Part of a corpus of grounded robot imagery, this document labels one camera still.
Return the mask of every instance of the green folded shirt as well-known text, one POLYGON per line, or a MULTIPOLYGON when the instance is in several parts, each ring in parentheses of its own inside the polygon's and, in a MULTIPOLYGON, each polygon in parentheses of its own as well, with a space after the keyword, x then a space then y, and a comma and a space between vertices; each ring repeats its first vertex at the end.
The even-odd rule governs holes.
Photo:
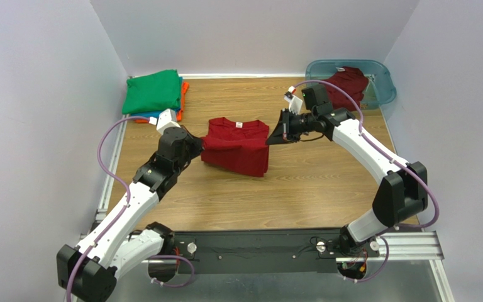
POLYGON ((126 81, 123 114, 180 108, 180 79, 174 69, 126 81))

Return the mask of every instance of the plastic bin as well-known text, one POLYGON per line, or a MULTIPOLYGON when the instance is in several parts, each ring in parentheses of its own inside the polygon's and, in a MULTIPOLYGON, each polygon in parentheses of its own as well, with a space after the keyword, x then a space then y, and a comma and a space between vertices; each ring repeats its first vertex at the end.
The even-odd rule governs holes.
POLYGON ((338 72, 337 68, 344 66, 360 69, 369 80, 363 92, 364 98, 360 102, 362 109, 377 109, 381 104, 390 103, 396 97, 391 73, 385 65, 374 60, 317 60, 308 65, 305 79, 329 79, 338 72))

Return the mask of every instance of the wooden table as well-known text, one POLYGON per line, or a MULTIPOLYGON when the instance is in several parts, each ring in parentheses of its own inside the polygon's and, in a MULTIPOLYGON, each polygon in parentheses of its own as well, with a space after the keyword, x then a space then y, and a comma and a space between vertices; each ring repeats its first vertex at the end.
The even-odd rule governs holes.
MULTIPOLYGON (((196 136, 208 132, 208 120, 261 120, 275 128, 283 95, 298 78, 186 80, 181 124, 196 136)), ((365 128, 393 150, 379 110, 364 111, 365 128)), ((119 175, 127 183, 157 150, 154 126, 129 122, 119 175)), ((173 230, 238 230, 259 228, 341 227, 365 213, 378 185, 345 149, 322 138, 314 142, 270 147, 265 177, 248 177, 195 159, 162 202, 145 215, 137 229, 158 221, 173 230)), ((124 194, 115 183, 111 210, 124 194)))

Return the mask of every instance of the gray wall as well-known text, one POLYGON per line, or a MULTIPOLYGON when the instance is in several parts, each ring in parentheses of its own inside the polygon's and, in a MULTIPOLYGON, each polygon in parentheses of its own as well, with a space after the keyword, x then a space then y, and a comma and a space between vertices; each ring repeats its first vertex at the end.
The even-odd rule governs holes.
POLYGON ((385 64, 384 114, 398 153, 428 167, 455 299, 483 301, 483 1, 420 1, 385 64))
POLYGON ((55 254, 92 221, 125 77, 87 1, 0 1, 0 301, 62 299, 55 254))
POLYGON ((92 0, 130 75, 304 73, 317 59, 383 61, 418 0, 92 0))

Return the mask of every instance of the clothing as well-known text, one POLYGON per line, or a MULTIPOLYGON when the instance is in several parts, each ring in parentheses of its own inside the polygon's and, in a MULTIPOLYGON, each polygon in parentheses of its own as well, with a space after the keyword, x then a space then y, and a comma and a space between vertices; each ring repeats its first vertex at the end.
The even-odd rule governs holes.
MULTIPOLYGON (((360 104, 364 94, 362 92, 368 86, 368 79, 362 71, 354 67, 343 67, 344 71, 339 71, 330 77, 326 82, 334 84, 349 94, 357 105, 360 104)), ((329 100, 333 103, 335 109, 346 108, 349 111, 355 111, 355 106, 341 92, 335 88, 325 85, 325 89, 329 94, 329 100)))
MULTIPOLYGON (((188 89, 189 89, 189 83, 183 82, 182 83, 182 91, 181 91, 182 97, 180 98, 180 108, 175 109, 175 112, 177 113, 176 114, 177 121, 182 120, 182 113, 184 112, 184 102, 185 102, 185 98, 186 98, 186 92, 187 92, 188 89)), ((160 113, 162 113, 164 111, 165 110, 144 112, 144 113, 134 113, 130 116, 144 116, 146 118, 152 118, 152 117, 159 118, 160 113)), ((135 120, 135 122, 136 123, 148 123, 148 120, 135 120)))
POLYGON ((268 134, 269 126, 261 121, 209 120, 201 160, 236 173, 263 177, 269 160, 269 146, 265 144, 268 134))
POLYGON ((134 77, 126 84, 124 115, 180 108, 181 83, 176 70, 134 77))

